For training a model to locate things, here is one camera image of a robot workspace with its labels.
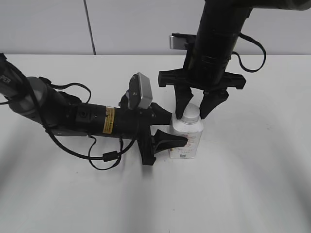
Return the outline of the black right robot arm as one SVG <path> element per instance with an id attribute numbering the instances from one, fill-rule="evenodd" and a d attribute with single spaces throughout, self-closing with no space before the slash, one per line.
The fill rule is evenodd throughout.
<path id="1" fill-rule="evenodd" d="M 242 33 L 242 27 L 254 8 L 304 11 L 309 0 L 207 0 L 196 35 L 173 33 L 172 49 L 186 50 L 183 67 L 161 71 L 160 87 L 174 86 L 175 115 L 180 119 L 193 97 L 192 88 L 203 91 L 200 117 L 208 114 L 229 97 L 227 89 L 243 89 L 243 75 L 226 72 L 238 38 L 250 41 L 265 54 L 261 43 Z"/>

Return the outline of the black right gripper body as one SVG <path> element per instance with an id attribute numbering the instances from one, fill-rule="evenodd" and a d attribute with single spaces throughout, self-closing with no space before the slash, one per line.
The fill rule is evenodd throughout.
<path id="1" fill-rule="evenodd" d="M 214 91 L 234 87 L 242 90 L 246 84 L 243 75 L 225 72 L 226 63 L 206 56 L 195 56 L 195 43 L 186 50 L 182 68 L 160 71 L 159 87 L 168 85 L 184 85 L 191 88 Z"/>

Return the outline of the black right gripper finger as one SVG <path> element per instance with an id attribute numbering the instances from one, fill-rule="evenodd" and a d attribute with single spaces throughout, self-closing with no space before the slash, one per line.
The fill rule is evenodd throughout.
<path id="1" fill-rule="evenodd" d="M 175 114 L 177 119 L 181 119 L 185 108 L 193 97 L 191 88 L 184 85 L 175 85 Z"/>
<path id="2" fill-rule="evenodd" d="M 199 108 L 201 119 L 205 119 L 213 109 L 228 99 L 228 92 L 226 89 L 204 91 L 203 94 L 204 96 Z"/>

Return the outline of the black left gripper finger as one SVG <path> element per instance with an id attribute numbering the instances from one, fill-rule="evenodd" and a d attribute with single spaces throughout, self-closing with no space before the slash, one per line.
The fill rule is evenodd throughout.
<path id="1" fill-rule="evenodd" d="M 150 126 L 170 125 L 172 121 L 171 112 L 165 110 L 155 102 L 151 103 L 149 110 L 150 110 L 150 119 L 149 119 Z"/>
<path id="2" fill-rule="evenodd" d="M 151 145 L 153 154 L 157 154 L 164 150 L 170 150 L 173 148 L 184 147 L 188 139 L 183 136 L 172 135 L 161 130 L 157 130 L 154 135 L 151 136 Z"/>

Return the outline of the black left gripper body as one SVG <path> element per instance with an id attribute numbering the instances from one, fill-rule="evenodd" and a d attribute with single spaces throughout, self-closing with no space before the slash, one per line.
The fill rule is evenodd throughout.
<path id="1" fill-rule="evenodd" d="M 73 125 L 78 132 L 137 141 L 142 164 L 152 166 L 156 161 L 150 130 L 155 116 L 151 107 L 130 110 L 81 103 L 74 107 L 74 113 Z"/>

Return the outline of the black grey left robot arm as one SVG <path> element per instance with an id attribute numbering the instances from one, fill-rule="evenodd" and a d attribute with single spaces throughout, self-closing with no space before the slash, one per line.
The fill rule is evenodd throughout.
<path id="1" fill-rule="evenodd" d="M 118 138 L 120 143 L 128 139 L 130 145 L 138 144 L 142 163 L 148 166 L 154 164 L 157 153 L 187 144 L 183 136 L 161 130 L 151 133 L 154 125 L 169 125 L 172 114 L 153 102 L 150 80 L 142 73 L 131 77 L 118 107 L 82 102 L 66 93 L 67 87 L 54 85 L 44 77 L 26 77 L 4 54 L 0 56 L 0 92 L 5 104 L 13 112 L 41 124 L 52 141 L 73 156 L 90 163 L 113 161 L 117 166 L 129 146 L 121 145 L 119 151 L 94 157 L 68 149 L 58 137 L 101 136 Z"/>

